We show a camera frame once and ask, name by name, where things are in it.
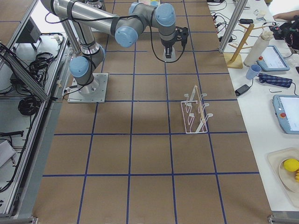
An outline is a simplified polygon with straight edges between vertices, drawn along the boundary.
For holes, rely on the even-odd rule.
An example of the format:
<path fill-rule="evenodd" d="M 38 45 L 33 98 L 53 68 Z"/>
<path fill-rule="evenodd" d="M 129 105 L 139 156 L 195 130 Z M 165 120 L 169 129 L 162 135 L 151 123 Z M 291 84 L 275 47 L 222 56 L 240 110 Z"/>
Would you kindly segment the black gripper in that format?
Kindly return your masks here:
<path fill-rule="evenodd" d="M 161 43 L 164 46 L 164 55 L 172 55 L 175 52 L 173 45 L 175 44 L 176 39 L 173 38 L 171 40 L 161 39 Z"/>

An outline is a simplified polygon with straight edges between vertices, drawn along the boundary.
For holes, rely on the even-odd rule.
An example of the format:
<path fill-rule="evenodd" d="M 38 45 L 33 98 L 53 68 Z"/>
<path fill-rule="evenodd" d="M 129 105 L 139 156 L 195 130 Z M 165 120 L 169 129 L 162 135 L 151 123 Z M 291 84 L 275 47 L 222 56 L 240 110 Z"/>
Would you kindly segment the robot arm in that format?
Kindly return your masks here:
<path fill-rule="evenodd" d="M 99 0 L 43 0 L 43 6 L 55 16 L 74 22 L 82 55 L 70 62 L 70 72 L 77 83 L 77 93 L 90 98 L 100 90 L 100 81 L 93 71 L 105 58 L 103 47 L 95 41 L 92 28 L 111 35 L 124 48 L 132 46 L 147 26 L 157 28 L 171 58 L 176 41 L 176 15 L 171 4 L 150 6 L 140 2 L 131 4 L 127 16 L 111 14 L 98 7 Z"/>

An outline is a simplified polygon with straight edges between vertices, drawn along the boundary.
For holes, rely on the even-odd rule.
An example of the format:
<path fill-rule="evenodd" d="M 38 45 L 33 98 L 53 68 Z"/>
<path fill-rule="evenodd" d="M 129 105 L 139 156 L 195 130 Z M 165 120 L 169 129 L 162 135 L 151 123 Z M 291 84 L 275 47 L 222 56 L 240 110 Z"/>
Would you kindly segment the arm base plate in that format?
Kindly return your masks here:
<path fill-rule="evenodd" d="M 84 86 L 81 90 L 75 78 L 72 80 L 74 88 L 67 88 L 69 103 L 104 103 L 106 98 L 108 73 L 93 73 L 93 82 Z"/>

